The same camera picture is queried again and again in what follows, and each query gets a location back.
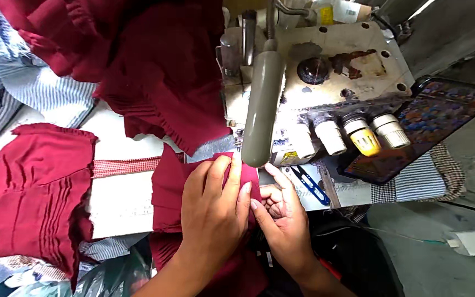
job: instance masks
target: finger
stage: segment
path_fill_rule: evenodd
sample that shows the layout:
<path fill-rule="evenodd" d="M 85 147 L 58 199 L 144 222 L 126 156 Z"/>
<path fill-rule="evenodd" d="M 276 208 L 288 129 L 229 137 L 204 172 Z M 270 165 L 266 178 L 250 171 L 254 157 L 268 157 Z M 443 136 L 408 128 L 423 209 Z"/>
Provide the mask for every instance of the finger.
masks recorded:
<path fill-rule="evenodd" d="M 252 208 L 252 212 L 254 213 L 254 217 L 258 224 L 260 225 L 261 230 L 265 234 L 267 241 L 269 238 L 276 238 L 280 234 L 280 229 L 274 223 L 274 220 L 258 200 L 251 199 L 250 200 L 250 208 Z"/>
<path fill-rule="evenodd" d="M 228 156 L 219 156 L 214 161 L 208 170 L 203 196 L 207 196 L 210 199 L 215 199 L 221 196 L 221 193 L 223 192 L 223 178 L 229 164 L 230 158 Z"/>
<path fill-rule="evenodd" d="M 283 174 L 278 168 L 274 167 L 271 163 L 265 164 L 265 170 L 272 175 L 274 180 L 281 186 L 282 189 L 294 188 L 292 182 Z"/>
<path fill-rule="evenodd" d="M 243 185 L 237 196 L 236 215 L 241 226 L 245 226 L 248 221 L 248 210 L 250 209 L 250 191 L 252 182 Z"/>
<path fill-rule="evenodd" d="M 194 171 L 190 173 L 186 182 L 184 183 L 184 190 L 183 193 L 189 193 L 189 197 L 191 198 L 201 198 L 204 191 L 206 175 L 208 174 L 208 170 L 212 166 L 213 161 L 205 161 Z"/>
<path fill-rule="evenodd" d="M 235 152 L 232 155 L 232 164 L 228 172 L 228 179 L 223 188 L 222 197 L 228 202 L 229 206 L 235 206 L 240 193 L 239 187 L 241 183 L 241 153 Z"/>
<path fill-rule="evenodd" d="M 272 200 L 274 203 L 278 203 L 283 200 L 280 189 L 274 185 L 260 187 L 260 195 L 261 198 L 268 198 L 268 200 Z"/>

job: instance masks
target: yellow sticker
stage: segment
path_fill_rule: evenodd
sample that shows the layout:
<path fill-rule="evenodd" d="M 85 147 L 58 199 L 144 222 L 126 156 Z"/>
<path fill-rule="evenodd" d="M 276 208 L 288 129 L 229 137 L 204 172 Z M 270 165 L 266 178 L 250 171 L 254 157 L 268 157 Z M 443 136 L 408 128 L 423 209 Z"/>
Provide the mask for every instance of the yellow sticker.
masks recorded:
<path fill-rule="evenodd" d="M 320 24 L 333 25 L 333 7 L 326 6 L 320 8 Z"/>
<path fill-rule="evenodd" d="M 296 152 L 288 152 L 283 155 L 280 161 L 280 165 L 283 164 L 291 164 L 294 159 L 299 159 L 298 154 Z"/>

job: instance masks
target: plastic bag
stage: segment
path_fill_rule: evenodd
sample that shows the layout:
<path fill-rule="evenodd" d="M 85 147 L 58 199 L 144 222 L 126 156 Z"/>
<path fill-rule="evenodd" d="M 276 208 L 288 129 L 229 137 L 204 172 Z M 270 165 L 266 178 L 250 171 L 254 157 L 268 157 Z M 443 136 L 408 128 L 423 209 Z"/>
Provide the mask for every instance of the plastic bag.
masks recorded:
<path fill-rule="evenodd" d="M 151 278 L 151 271 L 141 255 L 130 254 L 105 260 L 85 274 L 76 285 L 73 297 L 129 297 Z"/>
<path fill-rule="evenodd" d="M 69 282 L 33 283 L 19 287 L 9 297 L 71 297 L 71 284 Z"/>
<path fill-rule="evenodd" d="M 130 254 L 105 260 L 86 273 L 76 285 L 74 294 L 69 282 L 37 282 L 23 286 L 9 297 L 129 297 L 151 278 L 151 271 L 134 249 Z"/>

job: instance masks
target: human hand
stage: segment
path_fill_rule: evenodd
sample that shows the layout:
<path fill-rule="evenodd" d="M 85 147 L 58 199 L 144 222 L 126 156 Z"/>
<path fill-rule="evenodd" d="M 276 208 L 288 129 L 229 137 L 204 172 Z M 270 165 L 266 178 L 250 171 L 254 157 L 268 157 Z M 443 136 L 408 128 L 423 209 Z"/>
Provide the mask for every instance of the human hand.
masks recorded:
<path fill-rule="evenodd" d="M 320 265 L 311 248 L 309 220 L 292 182 L 276 167 L 267 163 L 265 170 L 281 187 L 260 188 L 261 203 L 251 201 L 274 258 L 298 282 Z"/>
<path fill-rule="evenodd" d="M 228 180 L 221 189 L 231 163 Z M 198 267 L 210 281 L 247 231 L 251 183 L 240 190 L 241 155 L 201 163 L 184 185 L 181 206 L 183 241 L 176 255 L 186 267 Z"/>

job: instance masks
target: metal rod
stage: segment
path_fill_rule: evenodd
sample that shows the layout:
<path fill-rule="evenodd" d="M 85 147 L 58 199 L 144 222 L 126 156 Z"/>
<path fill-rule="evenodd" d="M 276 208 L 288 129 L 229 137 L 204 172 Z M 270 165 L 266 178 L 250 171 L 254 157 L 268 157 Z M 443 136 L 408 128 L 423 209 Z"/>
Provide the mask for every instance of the metal rod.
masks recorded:
<path fill-rule="evenodd" d="M 256 36 L 256 10 L 245 10 L 243 19 L 243 65 L 252 65 L 254 39 Z"/>
<path fill-rule="evenodd" d="M 274 0 L 276 7 L 283 13 L 288 15 L 303 15 L 305 17 L 309 16 L 309 10 L 306 9 L 292 9 L 290 7 L 285 6 L 281 0 Z"/>
<path fill-rule="evenodd" d="M 274 0 L 269 0 L 267 3 L 267 37 L 268 39 L 275 38 L 274 31 Z"/>

